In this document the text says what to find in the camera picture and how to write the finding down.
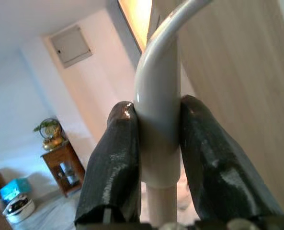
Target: light wood surface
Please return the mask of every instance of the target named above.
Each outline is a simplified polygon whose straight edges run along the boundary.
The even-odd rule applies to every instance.
[[[146,188],[151,225],[158,228],[177,222],[177,186],[160,189],[146,185]]]
[[[180,0],[154,0],[162,16]],[[276,0],[215,0],[179,33],[200,98],[284,210],[284,20]]]
[[[147,43],[152,0],[118,0],[118,4],[125,15],[140,51],[144,51]]]

